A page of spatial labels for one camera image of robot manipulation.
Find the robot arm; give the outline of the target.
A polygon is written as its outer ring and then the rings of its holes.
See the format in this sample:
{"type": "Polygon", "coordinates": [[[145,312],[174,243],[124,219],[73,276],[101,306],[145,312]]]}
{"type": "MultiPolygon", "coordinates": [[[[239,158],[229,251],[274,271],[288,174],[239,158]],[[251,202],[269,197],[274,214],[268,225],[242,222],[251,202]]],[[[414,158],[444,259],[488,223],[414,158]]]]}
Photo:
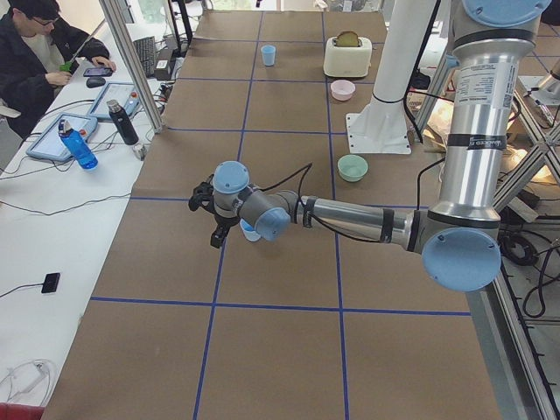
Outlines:
{"type": "Polygon", "coordinates": [[[438,284],[476,291],[499,274],[500,216],[494,194],[507,147],[507,129],[520,60],[536,43],[545,1],[455,1],[450,11],[450,56],[458,64],[451,129],[436,204],[398,213],[260,188],[240,162],[219,164],[209,178],[205,209],[217,223],[219,248],[231,227],[246,221],[275,240],[290,224],[322,226],[358,242],[394,243],[422,257],[438,284]]]}

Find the blue cup near arm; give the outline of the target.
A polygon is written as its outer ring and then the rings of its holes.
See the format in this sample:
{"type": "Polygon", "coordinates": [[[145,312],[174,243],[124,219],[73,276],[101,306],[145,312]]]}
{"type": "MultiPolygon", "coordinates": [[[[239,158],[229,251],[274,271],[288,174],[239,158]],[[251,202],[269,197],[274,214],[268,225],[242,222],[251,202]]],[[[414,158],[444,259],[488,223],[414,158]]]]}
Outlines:
{"type": "Polygon", "coordinates": [[[262,63],[266,67],[273,67],[276,62],[277,49],[274,45],[263,45],[261,47],[262,63]]]}

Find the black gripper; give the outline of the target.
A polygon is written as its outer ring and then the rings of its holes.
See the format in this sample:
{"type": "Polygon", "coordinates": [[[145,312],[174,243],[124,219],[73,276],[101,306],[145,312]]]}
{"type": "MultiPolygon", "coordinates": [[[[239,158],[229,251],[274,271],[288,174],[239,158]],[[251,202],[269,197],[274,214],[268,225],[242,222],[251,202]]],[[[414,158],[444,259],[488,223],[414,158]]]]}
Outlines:
{"type": "Polygon", "coordinates": [[[229,230],[237,224],[237,215],[230,210],[224,210],[219,206],[215,206],[214,219],[216,221],[216,229],[211,234],[210,244],[214,248],[221,248],[227,239],[229,230]]]}

